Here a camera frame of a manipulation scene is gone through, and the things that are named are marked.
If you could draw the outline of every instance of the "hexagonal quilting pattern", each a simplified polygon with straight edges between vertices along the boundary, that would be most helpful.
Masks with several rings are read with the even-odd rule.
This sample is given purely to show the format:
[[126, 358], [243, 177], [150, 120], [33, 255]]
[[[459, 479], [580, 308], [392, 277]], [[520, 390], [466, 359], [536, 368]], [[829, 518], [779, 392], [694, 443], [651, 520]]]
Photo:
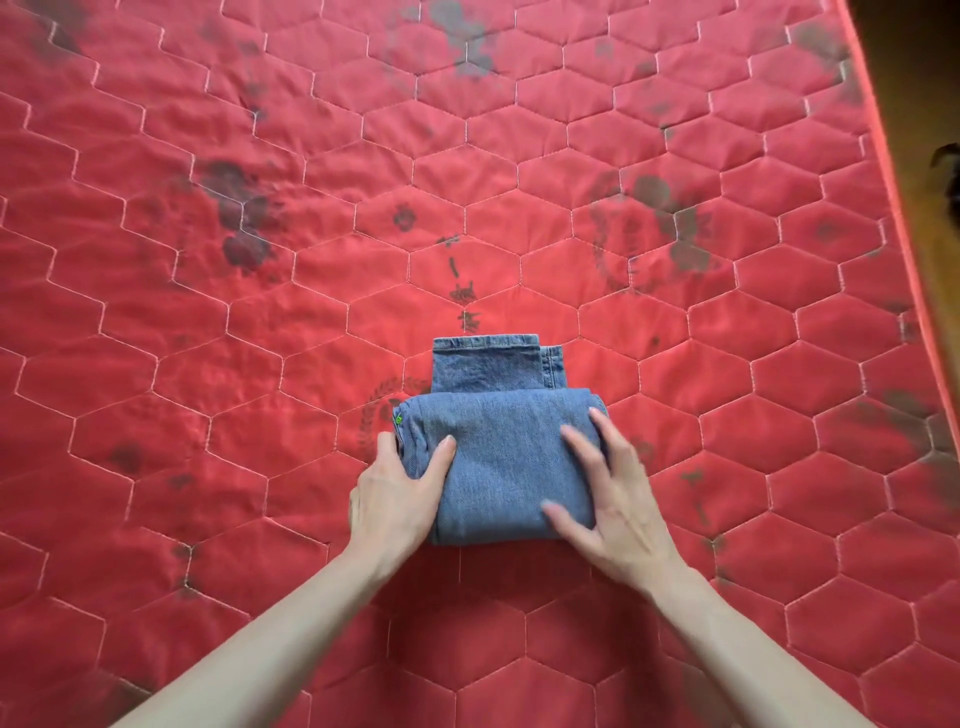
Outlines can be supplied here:
[[[875, 722], [960, 723], [960, 467], [835, 4], [19, 5], [6, 723], [109, 722], [340, 553], [431, 340], [504, 332], [735, 609]], [[284, 724], [683, 722], [633, 606], [560, 542], [422, 548]]]

